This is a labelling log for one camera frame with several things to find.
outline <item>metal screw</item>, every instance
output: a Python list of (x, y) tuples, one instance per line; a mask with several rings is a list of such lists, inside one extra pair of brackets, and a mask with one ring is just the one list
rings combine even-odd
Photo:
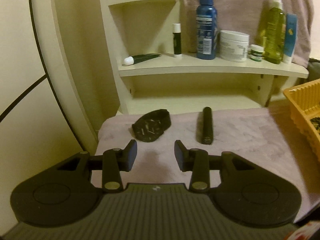
[(109, 181), (104, 185), (104, 187), (106, 189), (115, 190), (115, 189), (120, 188), (120, 184), (116, 181)]
[(203, 181), (196, 181), (196, 182), (192, 183), (192, 187), (197, 190), (204, 190), (208, 187), (208, 184), (206, 184)]

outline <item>pink cloth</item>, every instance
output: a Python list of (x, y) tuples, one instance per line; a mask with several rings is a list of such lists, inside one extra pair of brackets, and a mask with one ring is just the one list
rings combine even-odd
[[(121, 115), (104, 122), (99, 131), (97, 155), (112, 148), (124, 148), (133, 139), (131, 125), (139, 115)], [(174, 142), (201, 148), (210, 155), (232, 151), (287, 179), (301, 193), (296, 220), (320, 203), (320, 166), (308, 142), (290, 119), (289, 108), (259, 108), (213, 112), (214, 142), (196, 141), (198, 113), (171, 115), (172, 126), (153, 143), (138, 141), (138, 154), (130, 172), (121, 172), (124, 187), (136, 183), (185, 183), (191, 172), (181, 172), (174, 156)], [(218, 171), (210, 171), (211, 187), (220, 184)], [(101, 171), (92, 173), (92, 183), (101, 187)]]
[[(199, 0), (183, 0), (187, 14), (189, 52), (196, 52), (196, 8)], [(250, 44), (262, 44), (260, 33), (265, 28), (266, 12), (271, 0), (214, 0), (218, 11), (218, 28), (247, 33)], [(282, 0), (284, 11), (298, 15), (298, 40), (293, 62), (308, 66), (311, 52), (312, 0)]]

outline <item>white cap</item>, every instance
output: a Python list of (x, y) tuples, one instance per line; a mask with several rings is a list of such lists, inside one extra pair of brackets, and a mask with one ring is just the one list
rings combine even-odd
[(124, 59), (124, 64), (127, 65), (127, 66), (133, 65), (133, 63), (134, 63), (133, 57), (127, 57), (127, 58)]
[(286, 64), (291, 64), (291, 62), (292, 62), (292, 57), (289, 57), (288, 55), (283, 54), (283, 59), (282, 59), (282, 61), (283, 61), (284, 63), (286, 63)]
[(264, 52), (264, 48), (259, 45), (251, 44), (250, 48), (251, 48), (251, 50), (254, 50), (256, 52), (262, 52), (262, 53)]
[(249, 41), (250, 38), (249, 34), (234, 31), (221, 31), (220, 36), (232, 41)]
[(180, 23), (174, 23), (173, 25), (173, 33), (180, 33), (181, 32), (181, 24)]
[(279, 8), (279, 9), (283, 9), (283, 5), (282, 5), (282, 0), (273, 0), (273, 8)]

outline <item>yellow plastic tray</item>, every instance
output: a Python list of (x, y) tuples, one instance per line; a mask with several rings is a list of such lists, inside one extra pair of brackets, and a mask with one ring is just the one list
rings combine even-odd
[(320, 135), (310, 119), (320, 117), (320, 79), (284, 90), (290, 101), (291, 119), (304, 134), (320, 161)]

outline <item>yellow-green bottle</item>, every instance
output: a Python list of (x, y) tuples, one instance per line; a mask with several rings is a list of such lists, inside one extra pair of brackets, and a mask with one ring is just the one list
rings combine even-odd
[(272, 8), (268, 12), (264, 58), (274, 64), (280, 64), (283, 57), (285, 13), (282, 9), (281, 0), (273, 0)]

